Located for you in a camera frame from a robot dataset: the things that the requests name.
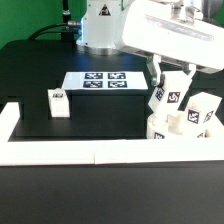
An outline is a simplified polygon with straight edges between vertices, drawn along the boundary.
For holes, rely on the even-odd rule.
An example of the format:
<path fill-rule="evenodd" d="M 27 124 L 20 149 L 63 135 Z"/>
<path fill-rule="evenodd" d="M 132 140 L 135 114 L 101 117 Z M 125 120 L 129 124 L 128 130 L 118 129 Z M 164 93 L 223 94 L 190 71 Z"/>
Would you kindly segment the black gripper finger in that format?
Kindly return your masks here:
<path fill-rule="evenodd" d="M 164 85 L 165 75 L 160 69 L 161 56 L 153 54 L 147 59 L 147 68 L 151 75 L 151 84 L 156 87 Z"/>
<path fill-rule="evenodd" d="M 196 73 L 196 65 L 195 64 L 189 64 L 188 65 L 188 76 L 190 78 L 192 78 L 195 73 Z"/>

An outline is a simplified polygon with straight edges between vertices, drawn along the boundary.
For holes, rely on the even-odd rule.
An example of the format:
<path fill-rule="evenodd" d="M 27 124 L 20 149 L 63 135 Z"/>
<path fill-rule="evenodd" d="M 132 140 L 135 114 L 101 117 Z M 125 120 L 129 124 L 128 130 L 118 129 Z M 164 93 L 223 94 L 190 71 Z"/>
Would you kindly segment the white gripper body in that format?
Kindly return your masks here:
<path fill-rule="evenodd" d="M 163 62 L 195 64 L 205 73 L 224 69 L 224 28 L 173 19 L 170 5 L 151 0 L 135 0 L 120 13 L 114 43 L 123 52 L 160 55 Z"/>

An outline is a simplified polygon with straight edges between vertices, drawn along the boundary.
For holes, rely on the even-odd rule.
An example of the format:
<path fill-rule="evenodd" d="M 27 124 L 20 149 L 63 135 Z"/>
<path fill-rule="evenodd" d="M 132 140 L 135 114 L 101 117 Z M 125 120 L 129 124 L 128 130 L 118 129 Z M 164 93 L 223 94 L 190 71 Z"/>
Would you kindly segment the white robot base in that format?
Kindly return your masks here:
<path fill-rule="evenodd" d="M 95 55 L 114 55 L 114 33 L 120 13 L 134 0 L 86 0 L 77 48 Z"/>

